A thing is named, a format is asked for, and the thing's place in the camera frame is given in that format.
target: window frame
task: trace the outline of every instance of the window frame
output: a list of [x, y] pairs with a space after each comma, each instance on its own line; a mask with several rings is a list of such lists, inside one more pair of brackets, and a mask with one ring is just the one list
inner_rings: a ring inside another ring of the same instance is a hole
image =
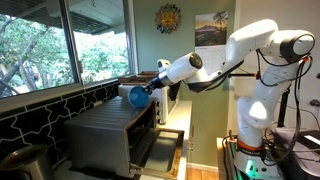
[[[135, 39], [135, 27], [134, 27], [134, 15], [133, 15], [133, 0], [122, 0], [125, 18], [125, 32], [127, 36], [127, 48], [129, 57], [129, 67], [132, 70], [132, 74], [138, 72], [137, 67], [137, 51], [136, 51], [136, 39]], [[0, 99], [0, 113], [8, 110], [24, 107], [29, 104], [41, 102], [44, 100], [56, 98], [65, 94], [70, 94], [80, 90], [95, 87], [101, 84], [107, 84], [117, 81], [117, 78], [110, 78], [102, 81], [91, 82], [87, 84], [82, 83], [81, 79], [81, 64], [78, 60], [77, 50], [75, 46], [75, 39], [72, 29], [72, 20], [70, 16], [68, 0], [59, 0], [60, 10], [62, 14], [62, 24], [65, 32], [67, 48], [70, 57], [70, 67], [72, 68], [75, 83], [33, 91], [25, 94], [15, 95], [11, 97]]]

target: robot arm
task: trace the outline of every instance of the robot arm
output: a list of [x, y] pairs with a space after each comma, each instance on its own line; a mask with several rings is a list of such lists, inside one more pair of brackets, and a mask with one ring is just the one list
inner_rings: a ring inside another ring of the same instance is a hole
[[295, 58], [291, 58], [295, 61], [297, 57], [310, 52], [314, 38], [311, 33], [305, 31], [290, 32], [292, 33], [279, 32], [277, 24], [268, 19], [250, 24], [229, 37], [226, 44], [226, 61], [218, 71], [208, 75], [200, 56], [189, 53], [164, 68], [148, 83], [145, 90], [151, 94], [156, 88], [186, 80], [191, 91], [202, 92], [238, 68], [245, 56], [259, 48], [262, 48], [266, 55], [280, 58], [290, 59], [292, 54], [296, 54]]
[[[151, 94], [156, 88], [186, 80], [191, 91], [202, 92], [238, 68], [249, 53], [259, 49], [263, 55], [272, 57], [274, 66], [269, 66], [264, 72], [255, 87], [254, 95], [251, 98], [241, 97], [237, 101], [238, 151], [233, 162], [250, 178], [281, 179], [276, 166], [266, 166], [260, 159], [262, 129], [272, 123], [278, 99], [295, 79], [299, 61], [310, 53], [314, 43], [314, 36], [310, 32], [279, 31], [272, 20], [258, 21], [239, 29], [229, 37], [226, 61], [218, 71], [208, 75], [199, 55], [189, 53], [163, 68], [164, 70], [148, 83], [145, 90]], [[268, 171], [258, 172], [254, 169]]]

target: kitchen counter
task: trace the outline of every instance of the kitchen counter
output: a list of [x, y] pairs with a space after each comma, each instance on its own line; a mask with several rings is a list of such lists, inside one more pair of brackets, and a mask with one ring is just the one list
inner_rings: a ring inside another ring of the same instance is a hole
[[[191, 101], [179, 101], [173, 112], [169, 116], [169, 120], [165, 125], [159, 125], [160, 128], [166, 129], [176, 129], [184, 131], [184, 141], [181, 159], [179, 163], [178, 180], [184, 180], [187, 170], [187, 145], [189, 140], [189, 129], [191, 121]], [[70, 171], [71, 161], [66, 161], [61, 164], [54, 172], [55, 178], [57, 180], [101, 180], [100, 178], [87, 176], [83, 173], [78, 173], [75, 171]], [[142, 175], [140, 180], [160, 180], [161, 178], [156, 178], [152, 176]]]

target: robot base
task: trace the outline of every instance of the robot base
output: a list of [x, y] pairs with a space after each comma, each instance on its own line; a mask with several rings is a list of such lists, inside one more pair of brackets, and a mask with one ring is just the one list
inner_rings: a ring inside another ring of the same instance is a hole
[[233, 164], [252, 179], [284, 179], [278, 166], [266, 166], [259, 156], [249, 156], [236, 151]]

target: green foliage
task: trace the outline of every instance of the green foliage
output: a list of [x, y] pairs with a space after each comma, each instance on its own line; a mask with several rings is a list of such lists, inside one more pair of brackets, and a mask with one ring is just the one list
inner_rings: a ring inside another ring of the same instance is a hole
[[[14, 73], [7, 82], [9, 85], [13, 88], [30, 85], [20, 71], [10, 72], [12, 67], [19, 65], [20, 69], [24, 67], [27, 70], [37, 89], [75, 82], [63, 29], [1, 14], [0, 27], [9, 18], [12, 21], [0, 32], [0, 65], [5, 67], [0, 69], [0, 79]], [[84, 67], [85, 83], [124, 75], [129, 71], [125, 33], [82, 34], [77, 37], [77, 53]], [[1, 89], [0, 84], [0, 98], [7, 95], [8, 91]]]

